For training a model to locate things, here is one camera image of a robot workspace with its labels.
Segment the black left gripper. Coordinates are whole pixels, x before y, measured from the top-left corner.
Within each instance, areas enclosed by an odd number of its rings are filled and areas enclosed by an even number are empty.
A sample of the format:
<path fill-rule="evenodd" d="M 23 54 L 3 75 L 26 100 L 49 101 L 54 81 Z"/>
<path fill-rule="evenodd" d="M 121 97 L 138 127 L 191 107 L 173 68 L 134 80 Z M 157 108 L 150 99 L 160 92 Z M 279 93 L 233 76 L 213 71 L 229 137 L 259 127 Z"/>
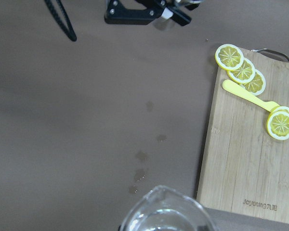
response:
<path fill-rule="evenodd" d="M 110 0 L 107 4 L 104 20 L 115 25 L 148 25 L 161 17 L 165 10 L 165 19 L 171 19 L 180 26 L 191 23 L 191 17 L 180 10 L 180 5 L 167 5 L 159 0 L 137 0 L 145 9 L 126 8 L 120 0 Z"/>

